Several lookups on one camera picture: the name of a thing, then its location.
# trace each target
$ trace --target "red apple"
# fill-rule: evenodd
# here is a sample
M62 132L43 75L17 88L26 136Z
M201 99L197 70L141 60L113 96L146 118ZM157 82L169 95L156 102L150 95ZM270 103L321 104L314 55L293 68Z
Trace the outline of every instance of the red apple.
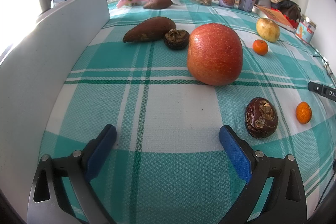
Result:
M243 67L243 48L231 28L210 23L197 27L189 38L187 67L197 80L208 85L228 85Z

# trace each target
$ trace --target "white board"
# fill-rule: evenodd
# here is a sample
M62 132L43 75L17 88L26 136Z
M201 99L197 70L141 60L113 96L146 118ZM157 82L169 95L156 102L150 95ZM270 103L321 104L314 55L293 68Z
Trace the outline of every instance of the white board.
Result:
M65 79L110 19L106 0L69 0L0 63L0 188L26 221L40 144Z

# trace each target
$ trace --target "orange book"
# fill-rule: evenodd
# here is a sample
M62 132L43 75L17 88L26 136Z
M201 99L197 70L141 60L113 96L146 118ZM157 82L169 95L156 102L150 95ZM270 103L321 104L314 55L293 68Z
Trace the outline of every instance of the orange book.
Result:
M275 21L279 26L294 32L295 29L293 26L289 23L289 21L284 17L284 15L281 12L271 10L265 7L261 7L259 5L254 5L252 12L258 14L260 17L269 18L273 21Z

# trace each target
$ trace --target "checkered fabric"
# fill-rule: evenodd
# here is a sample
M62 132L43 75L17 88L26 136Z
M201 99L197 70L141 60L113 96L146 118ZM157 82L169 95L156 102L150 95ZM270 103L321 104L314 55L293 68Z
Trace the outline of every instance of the checkered fabric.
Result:
M96 138L107 123L117 141L91 184L117 223L216 224L229 210L244 181L239 179L219 142L229 124L254 150L297 159L312 214L332 174L336 144L336 103L308 91L314 81L332 86L321 61L294 34L281 28L265 56L252 43L258 16L237 9L180 0L163 10L117 9L70 72L43 136L40 156L70 155ZM193 78L187 49L172 51L163 41L122 43L124 34L155 17L172 19L189 33L206 23L236 31L243 45L243 70L227 86L209 86ZM279 125L265 139L252 138L244 124L245 107L254 97L268 99ZM313 116L300 124L295 108L307 102ZM85 219L64 179L77 216ZM251 215L259 215L272 178Z

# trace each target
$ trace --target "screw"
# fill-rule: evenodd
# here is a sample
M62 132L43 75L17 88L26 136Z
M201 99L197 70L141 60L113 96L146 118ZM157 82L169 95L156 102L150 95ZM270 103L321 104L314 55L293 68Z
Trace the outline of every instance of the screw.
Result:
M42 161L46 161L49 158L49 155L45 154L41 157Z
M255 152L255 155L258 157L258 158L262 158L264 156L264 152L260 151L260 150L257 150Z
M287 158L288 158L289 160L291 160L291 161L295 160L294 156L291 155L291 154L287 155Z
M81 150L76 150L76 151L74 151L74 152L72 153L72 155L73 155L74 157L79 157L81 154L82 154L82 151L81 151Z

